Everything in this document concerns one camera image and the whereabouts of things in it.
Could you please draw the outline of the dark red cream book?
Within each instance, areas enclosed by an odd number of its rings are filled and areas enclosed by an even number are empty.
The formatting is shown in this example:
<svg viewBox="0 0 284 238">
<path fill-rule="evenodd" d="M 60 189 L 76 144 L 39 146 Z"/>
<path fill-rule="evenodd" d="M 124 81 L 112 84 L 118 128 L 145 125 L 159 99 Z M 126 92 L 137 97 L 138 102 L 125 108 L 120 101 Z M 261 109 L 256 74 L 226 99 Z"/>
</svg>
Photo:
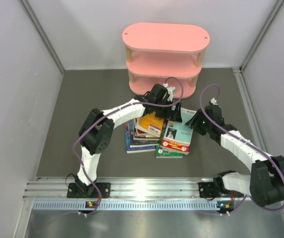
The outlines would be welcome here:
<svg viewBox="0 0 284 238">
<path fill-rule="evenodd" d="M 134 136 L 137 137 L 137 138 L 148 138 L 148 139 L 156 139 L 156 138 L 159 138 L 157 136 L 153 136 L 149 133 L 146 133 L 144 131 L 141 131 L 139 129 L 137 129 L 137 124 L 138 124 L 138 120 L 139 119 L 134 119 Z"/>
</svg>

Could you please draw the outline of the red cartoon paperback book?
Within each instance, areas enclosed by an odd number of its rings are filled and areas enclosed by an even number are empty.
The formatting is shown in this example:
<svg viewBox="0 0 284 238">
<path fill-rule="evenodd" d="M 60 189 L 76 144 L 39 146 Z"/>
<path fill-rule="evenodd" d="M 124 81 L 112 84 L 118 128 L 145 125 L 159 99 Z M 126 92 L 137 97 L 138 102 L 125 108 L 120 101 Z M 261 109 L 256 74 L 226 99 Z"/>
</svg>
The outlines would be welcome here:
<svg viewBox="0 0 284 238">
<path fill-rule="evenodd" d="M 184 155 L 189 154 L 189 146 L 186 146 L 186 145 L 162 140 L 160 146 L 166 151 L 177 152 L 177 153 L 181 153 Z"/>
</svg>

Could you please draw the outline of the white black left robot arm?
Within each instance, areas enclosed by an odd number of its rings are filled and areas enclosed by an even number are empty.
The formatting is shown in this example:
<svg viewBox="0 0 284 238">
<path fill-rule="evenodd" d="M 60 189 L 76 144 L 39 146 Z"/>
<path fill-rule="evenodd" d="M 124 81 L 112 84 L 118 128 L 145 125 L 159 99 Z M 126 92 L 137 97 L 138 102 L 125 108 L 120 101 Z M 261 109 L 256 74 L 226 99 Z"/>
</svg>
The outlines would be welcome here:
<svg viewBox="0 0 284 238">
<path fill-rule="evenodd" d="M 173 119 L 180 111 L 180 100 L 174 101 L 177 88 L 167 83 L 155 84 L 151 91 L 138 95 L 109 110 L 93 109 L 82 125 L 75 146 L 81 146 L 80 169 L 74 177 L 73 186 L 84 197 L 101 191 L 96 185 L 97 166 L 101 153 L 104 152 L 111 140 L 113 130 L 129 120 L 145 115 L 155 114 L 160 119 Z"/>
</svg>

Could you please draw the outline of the light teal paperback book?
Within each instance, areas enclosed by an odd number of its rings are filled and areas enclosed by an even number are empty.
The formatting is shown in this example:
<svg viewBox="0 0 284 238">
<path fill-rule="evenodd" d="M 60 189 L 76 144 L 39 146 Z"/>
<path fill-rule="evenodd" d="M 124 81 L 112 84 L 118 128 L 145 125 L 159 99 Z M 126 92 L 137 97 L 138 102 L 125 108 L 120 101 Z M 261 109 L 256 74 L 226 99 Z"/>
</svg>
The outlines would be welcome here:
<svg viewBox="0 0 284 238">
<path fill-rule="evenodd" d="M 186 125 L 197 111 L 181 108 L 181 122 L 168 120 L 162 145 L 165 147 L 179 145 L 188 147 L 191 143 L 193 129 Z"/>
</svg>

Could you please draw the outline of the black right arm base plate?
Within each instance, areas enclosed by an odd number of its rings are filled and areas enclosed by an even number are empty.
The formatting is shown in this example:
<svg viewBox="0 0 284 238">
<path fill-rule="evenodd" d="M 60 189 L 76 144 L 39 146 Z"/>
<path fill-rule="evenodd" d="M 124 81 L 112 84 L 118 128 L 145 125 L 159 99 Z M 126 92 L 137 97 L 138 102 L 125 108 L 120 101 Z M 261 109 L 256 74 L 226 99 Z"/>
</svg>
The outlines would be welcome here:
<svg viewBox="0 0 284 238">
<path fill-rule="evenodd" d="M 231 198 L 230 192 L 221 192 L 213 182 L 199 182 L 199 195 L 200 198 L 213 200 L 215 198 Z"/>
</svg>

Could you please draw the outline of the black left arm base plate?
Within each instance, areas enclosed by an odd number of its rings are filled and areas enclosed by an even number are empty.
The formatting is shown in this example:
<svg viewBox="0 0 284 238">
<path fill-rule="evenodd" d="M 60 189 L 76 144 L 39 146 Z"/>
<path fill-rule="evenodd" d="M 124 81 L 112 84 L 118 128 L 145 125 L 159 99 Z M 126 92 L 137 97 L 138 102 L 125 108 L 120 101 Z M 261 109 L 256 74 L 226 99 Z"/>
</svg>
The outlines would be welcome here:
<svg viewBox="0 0 284 238">
<path fill-rule="evenodd" d="M 98 182 L 96 186 L 100 190 L 102 198 L 110 197 L 110 183 Z M 67 198 L 99 198 L 99 193 L 92 184 L 89 186 L 80 186 L 74 182 L 68 185 Z"/>
</svg>

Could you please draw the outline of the orange yellow paperback book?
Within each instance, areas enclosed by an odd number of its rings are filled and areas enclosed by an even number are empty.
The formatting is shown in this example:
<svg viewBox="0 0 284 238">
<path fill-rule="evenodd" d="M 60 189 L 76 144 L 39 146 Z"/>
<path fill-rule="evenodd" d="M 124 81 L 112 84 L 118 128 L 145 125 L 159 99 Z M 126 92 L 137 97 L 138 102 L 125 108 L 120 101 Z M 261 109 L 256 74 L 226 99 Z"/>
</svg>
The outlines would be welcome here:
<svg viewBox="0 0 284 238">
<path fill-rule="evenodd" d="M 156 113 L 146 114 L 140 118 L 135 118 L 135 128 L 150 134 L 154 137 L 160 137 L 165 120 L 156 116 Z"/>
</svg>

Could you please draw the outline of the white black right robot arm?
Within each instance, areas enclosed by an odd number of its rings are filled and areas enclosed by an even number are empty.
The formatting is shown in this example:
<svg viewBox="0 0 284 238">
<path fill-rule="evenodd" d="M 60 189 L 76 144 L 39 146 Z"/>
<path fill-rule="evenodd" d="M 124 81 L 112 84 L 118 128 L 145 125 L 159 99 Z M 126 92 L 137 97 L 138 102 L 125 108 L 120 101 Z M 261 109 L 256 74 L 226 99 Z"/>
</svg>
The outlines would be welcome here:
<svg viewBox="0 0 284 238">
<path fill-rule="evenodd" d="M 242 175 L 235 171 L 219 173 L 213 178 L 219 193 L 236 191 L 260 207 L 284 202 L 284 157 L 273 156 L 244 138 L 232 124 L 226 124 L 219 105 L 199 109 L 186 123 L 200 135 L 208 134 L 221 147 L 235 155 L 250 171 Z"/>
</svg>

